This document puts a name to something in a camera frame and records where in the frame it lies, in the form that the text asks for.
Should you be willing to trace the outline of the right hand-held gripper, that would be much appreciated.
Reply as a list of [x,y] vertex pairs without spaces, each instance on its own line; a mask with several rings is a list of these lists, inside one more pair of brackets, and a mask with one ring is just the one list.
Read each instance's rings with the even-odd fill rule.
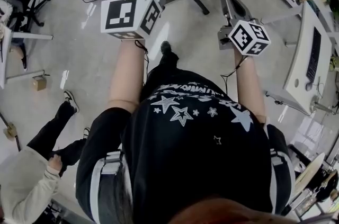
[[221,0],[226,25],[217,33],[219,49],[236,48],[244,56],[259,56],[270,44],[266,29],[241,0]]

